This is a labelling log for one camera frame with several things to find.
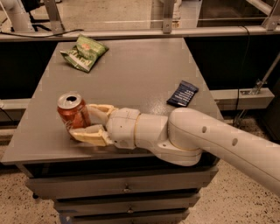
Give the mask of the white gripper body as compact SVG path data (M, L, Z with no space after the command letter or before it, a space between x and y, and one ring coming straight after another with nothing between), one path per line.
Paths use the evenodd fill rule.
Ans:
M135 149L135 127L140 111L133 108L120 108L112 112L106 129L113 144L119 149Z

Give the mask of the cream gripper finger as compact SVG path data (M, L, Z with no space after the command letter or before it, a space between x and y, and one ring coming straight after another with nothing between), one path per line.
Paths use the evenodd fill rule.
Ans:
M86 128L70 129L69 132L75 140L95 146L108 146L113 143L108 132L101 124L88 126Z
M92 124L105 125L116 107L108 104L87 104L87 111Z

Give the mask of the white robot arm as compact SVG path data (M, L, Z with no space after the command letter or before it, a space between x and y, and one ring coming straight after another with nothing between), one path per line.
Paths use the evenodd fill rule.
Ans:
M183 166L196 165L206 151L280 196L280 145L237 129L192 108L170 115L143 114L111 105L87 106L95 124L71 129L71 136L96 146L142 148Z

